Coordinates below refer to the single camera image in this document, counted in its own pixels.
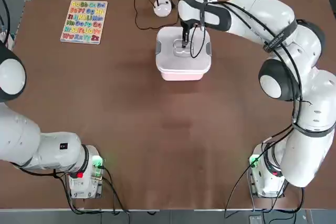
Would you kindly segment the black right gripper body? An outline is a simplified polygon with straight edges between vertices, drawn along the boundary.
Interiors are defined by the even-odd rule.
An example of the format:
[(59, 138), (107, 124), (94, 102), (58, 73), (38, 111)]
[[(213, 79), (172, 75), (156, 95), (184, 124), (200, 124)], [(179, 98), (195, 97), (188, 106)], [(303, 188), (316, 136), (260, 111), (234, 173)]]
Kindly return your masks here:
[(189, 40), (189, 33), (190, 33), (190, 25), (184, 21), (181, 21), (182, 27), (182, 40), (188, 41)]

